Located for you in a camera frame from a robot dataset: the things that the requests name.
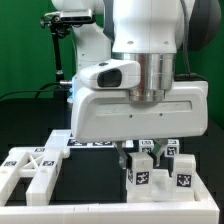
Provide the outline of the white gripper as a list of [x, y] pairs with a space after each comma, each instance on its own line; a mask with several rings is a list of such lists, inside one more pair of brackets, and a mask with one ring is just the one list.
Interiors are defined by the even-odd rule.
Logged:
[[122, 141], [155, 139], [149, 153], [153, 165], [168, 144], [167, 138], [204, 134], [208, 126], [208, 83], [175, 82], [161, 102], [133, 102], [125, 90], [80, 88], [73, 102], [71, 131], [80, 142], [114, 143], [119, 165], [127, 168], [128, 157]]

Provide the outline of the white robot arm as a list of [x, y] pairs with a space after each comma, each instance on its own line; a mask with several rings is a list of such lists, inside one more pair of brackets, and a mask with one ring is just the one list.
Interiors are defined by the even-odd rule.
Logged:
[[176, 74], [177, 51], [209, 42], [218, 0], [103, 0], [112, 57], [83, 68], [73, 85], [71, 131], [81, 143], [200, 136], [208, 83]]

